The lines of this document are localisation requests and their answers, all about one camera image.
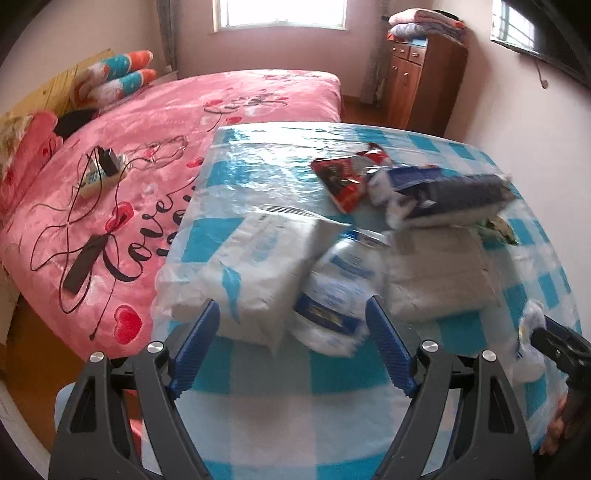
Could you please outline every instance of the table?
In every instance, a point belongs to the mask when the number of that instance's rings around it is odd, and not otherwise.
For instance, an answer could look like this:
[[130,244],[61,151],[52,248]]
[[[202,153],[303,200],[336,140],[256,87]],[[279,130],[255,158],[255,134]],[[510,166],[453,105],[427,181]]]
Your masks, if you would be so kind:
[[[240,224],[252,206],[302,207],[322,215],[384,229],[383,218],[364,204],[352,216],[337,212],[309,169],[314,157],[383,146],[397,162],[432,163],[460,173],[498,173],[482,151],[427,135],[361,125],[269,123],[220,128],[197,180],[167,262],[157,278],[152,306],[153,339],[175,326],[170,306],[175,292],[192,278]],[[489,348],[505,369],[517,345],[516,325],[528,299],[544,304],[556,321],[580,332],[564,270],[544,229],[518,192],[502,214],[520,246],[486,242],[499,270],[499,307],[468,312],[421,326],[419,333],[451,352],[476,355]],[[547,362],[536,382],[517,385],[532,448],[543,438],[563,376]],[[457,393],[448,398],[426,471],[441,464],[453,427]],[[264,348],[216,338],[190,391],[177,400],[191,438],[215,478],[370,478],[408,406],[368,341],[353,359],[310,352],[289,338],[276,357]],[[147,442],[144,462],[157,470]]]

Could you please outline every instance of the pink pillow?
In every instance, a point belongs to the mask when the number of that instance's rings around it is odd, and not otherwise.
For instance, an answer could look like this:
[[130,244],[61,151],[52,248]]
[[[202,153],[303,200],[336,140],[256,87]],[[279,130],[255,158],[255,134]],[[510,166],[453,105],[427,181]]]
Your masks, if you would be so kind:
[[[13,132],[13,138],[1,139],[4,144],[12,146],[12,154],[8,156],[10,152],[4,151],[6,158],[0,159],[0,225],[10,219],[37,174],[63,145],[62,138],[53,132],[56,124],[57,117],[53,112],[41,111],[30,121],[20,123],[25,126],[24,135],[22,131]],[[0,131],[9,135],[7,129]]]

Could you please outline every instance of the blue gripper pad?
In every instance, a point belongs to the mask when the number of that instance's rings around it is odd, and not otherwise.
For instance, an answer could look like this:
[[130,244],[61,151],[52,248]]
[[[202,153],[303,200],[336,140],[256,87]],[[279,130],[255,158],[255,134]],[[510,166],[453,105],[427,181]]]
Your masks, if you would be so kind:
[[365,321],[372,338],[378,345],[379,354],[382,356],[392,383],[406,396],[413,397],[418,390],[418,384],[414,379],[414,356],[408,351],[376,297],[370,298],[366,303]]
[[189,327],[191,330],[186,334],[186,339],[175,358],[169,360],[173,363],[172,368],[169,368],[169,372],[173,372],[173,376],[168,388],[176,398],[193,386],[197,372],[199,372],[219,326],[220,307],[213,300],[210,300],[202,310],[196,322],[187,326],[177,326],[177,328]]

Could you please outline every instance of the window frame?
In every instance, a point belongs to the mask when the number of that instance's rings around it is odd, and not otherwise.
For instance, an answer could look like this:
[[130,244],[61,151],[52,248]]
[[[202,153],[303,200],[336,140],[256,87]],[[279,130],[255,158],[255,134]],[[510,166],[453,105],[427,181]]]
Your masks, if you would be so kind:
[[248,28],[267,28],[267,27],[299,27],[299,28],[322,28],[324,30],[347,30],[347,9],[349,6],[349,0],[343,0],[343,25],[319,25],[319,24],[300,24],[289,21],[275,21],[269,23],[260,24],[248,24],[248,25],[228,25],[222,26],[222,1],[224,0],[213,0],[213,32],[225,32],[232,30],[245,30]]

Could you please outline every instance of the wooden headboard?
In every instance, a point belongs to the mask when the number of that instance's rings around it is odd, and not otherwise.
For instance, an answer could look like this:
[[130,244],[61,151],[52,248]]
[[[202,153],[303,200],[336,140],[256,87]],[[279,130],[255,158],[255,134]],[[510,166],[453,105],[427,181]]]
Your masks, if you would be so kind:
[[30,112],[38,110],[51,110],[58,117],[71,112],[74,106],[70,102],[70,86],[78,72],[87,69],[99,60],[108,59],[114,55],[115,53],[111,49],[102,51],[54,76],[6,112],[0,118],[0,124],[5,118],[28,115]]

